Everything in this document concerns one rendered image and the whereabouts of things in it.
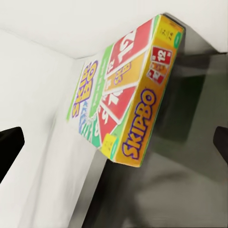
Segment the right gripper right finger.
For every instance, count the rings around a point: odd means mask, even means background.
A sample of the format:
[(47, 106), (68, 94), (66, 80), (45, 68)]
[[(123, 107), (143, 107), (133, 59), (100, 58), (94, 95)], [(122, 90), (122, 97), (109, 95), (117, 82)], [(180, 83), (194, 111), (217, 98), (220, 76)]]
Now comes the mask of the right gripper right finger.
[(213, 144), (228, 165), (228, 128), (222, 126), (216, 128)]

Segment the board game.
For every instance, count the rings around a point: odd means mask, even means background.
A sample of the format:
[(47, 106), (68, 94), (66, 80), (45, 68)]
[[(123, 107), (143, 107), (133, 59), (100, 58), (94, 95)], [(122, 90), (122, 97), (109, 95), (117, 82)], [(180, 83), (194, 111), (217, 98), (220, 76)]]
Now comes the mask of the board game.
[(184, 31), (160, 13), (86, 60), (65, 121), (111, 161), (140, 168)]

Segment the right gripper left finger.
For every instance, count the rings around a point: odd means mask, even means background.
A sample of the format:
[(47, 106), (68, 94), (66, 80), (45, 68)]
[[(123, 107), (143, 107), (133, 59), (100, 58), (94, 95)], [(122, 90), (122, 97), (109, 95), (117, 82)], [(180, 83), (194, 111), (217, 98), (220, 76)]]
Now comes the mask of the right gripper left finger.
[(20, 126), (0, 132), (0, 183), (25, 144)]

